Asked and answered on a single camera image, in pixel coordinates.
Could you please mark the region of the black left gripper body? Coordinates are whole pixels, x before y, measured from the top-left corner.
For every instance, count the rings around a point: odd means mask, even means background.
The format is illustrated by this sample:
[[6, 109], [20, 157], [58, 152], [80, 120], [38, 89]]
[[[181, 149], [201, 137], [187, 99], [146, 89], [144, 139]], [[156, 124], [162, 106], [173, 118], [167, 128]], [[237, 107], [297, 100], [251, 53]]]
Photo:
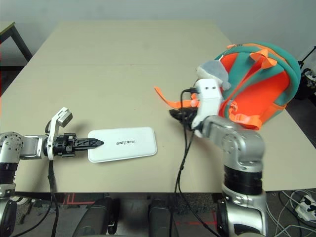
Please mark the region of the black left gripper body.
[[74, 144], [77, 139], [75, 133], [58, 135], [53, 142], [53, 154], [63, 158], [75, 157]]

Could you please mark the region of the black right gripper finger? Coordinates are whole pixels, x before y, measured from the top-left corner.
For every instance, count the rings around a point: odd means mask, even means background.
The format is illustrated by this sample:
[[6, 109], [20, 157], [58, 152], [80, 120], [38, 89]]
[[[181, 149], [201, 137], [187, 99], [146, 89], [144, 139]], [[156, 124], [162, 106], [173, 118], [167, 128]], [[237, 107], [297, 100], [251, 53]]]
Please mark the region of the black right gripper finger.
[[179, 109], [171, 109], [169, 110], [169, 114], [178, 121], [184, 121], [185, 120], [185, 111], [183, 108]]

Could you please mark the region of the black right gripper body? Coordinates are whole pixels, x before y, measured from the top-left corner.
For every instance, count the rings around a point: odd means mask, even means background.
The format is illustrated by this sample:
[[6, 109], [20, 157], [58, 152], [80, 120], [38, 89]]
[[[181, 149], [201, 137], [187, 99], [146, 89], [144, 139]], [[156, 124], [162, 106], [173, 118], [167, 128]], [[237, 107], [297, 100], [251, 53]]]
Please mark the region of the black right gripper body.
[[198, 107], [183, 107], [182, 120], [185, 125], [191, 125], [198, 112]]

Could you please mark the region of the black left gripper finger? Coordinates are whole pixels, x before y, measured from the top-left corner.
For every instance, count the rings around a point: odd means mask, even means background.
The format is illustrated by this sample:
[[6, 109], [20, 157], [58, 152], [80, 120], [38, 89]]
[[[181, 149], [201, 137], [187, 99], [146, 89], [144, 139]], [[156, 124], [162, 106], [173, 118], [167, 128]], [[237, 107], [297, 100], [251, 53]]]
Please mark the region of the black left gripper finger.
[[75, 140], [75, 149], [94, 149], [104, 144], [96, 138], [80, 138]]

